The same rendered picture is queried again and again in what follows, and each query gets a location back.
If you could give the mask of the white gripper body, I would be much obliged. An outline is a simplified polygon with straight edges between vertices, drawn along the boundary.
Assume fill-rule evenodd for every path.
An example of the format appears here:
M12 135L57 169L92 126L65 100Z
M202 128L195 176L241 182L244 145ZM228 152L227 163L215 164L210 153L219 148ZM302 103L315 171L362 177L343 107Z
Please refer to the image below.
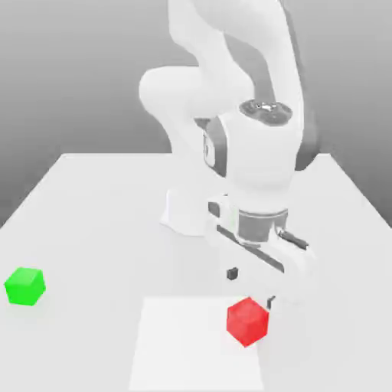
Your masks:
M206 239L217 263L218 276L225 286L241 295L266 295L271 286L289 286L291 295L309 295L317 289L318 261L310 250L302 250L275 234L258 248L245 247L232 234L217 229L217 219L207 220ZM224 276L222 258L239 257L243 268L237 279Z

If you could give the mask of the small green cube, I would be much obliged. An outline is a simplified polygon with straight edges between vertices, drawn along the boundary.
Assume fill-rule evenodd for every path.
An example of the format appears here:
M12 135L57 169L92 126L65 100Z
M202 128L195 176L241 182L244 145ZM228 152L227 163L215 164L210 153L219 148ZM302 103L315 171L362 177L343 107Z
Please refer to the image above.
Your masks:
M13 305L33 306L46 290L41 269L18 267L5 281L8 301Z

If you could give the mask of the small red cube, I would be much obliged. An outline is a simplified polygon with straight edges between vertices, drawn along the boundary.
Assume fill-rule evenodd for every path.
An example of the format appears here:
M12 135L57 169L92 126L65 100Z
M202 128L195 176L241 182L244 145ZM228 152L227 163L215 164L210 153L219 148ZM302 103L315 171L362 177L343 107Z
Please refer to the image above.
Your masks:
M267 335L269 319L269 311L246 297L227 308L226 330L246 348Z

